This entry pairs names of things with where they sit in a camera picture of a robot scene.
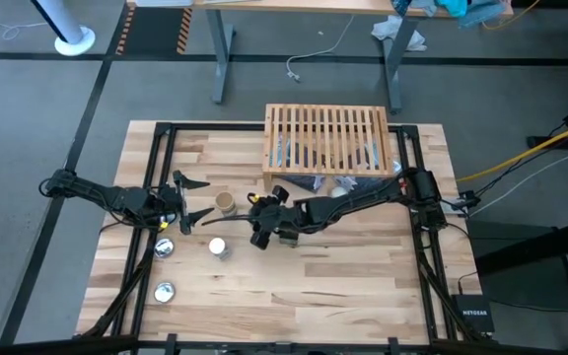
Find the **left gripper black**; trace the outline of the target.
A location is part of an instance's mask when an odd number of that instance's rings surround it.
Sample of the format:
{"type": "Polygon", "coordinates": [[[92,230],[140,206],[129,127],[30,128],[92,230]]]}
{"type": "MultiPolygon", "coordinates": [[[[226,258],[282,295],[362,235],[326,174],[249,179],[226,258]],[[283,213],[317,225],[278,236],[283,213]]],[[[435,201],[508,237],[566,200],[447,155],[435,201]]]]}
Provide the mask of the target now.
{"type": "Polygon", "coordinates": [[[184,235],[191,234],[190,223],[197,223],[200,219],[213,211],[213,208],[206,208],[196,212],[187,212],[184,189],[197,189],[209,185],[206,181],[188,181],[186,176],[180,171],[173,171],[175,186],[164,184],[160,187],[159,193],[164,200],[164,211],[161,221],[170,225],[178,222],[179,230],[184,235]]]}

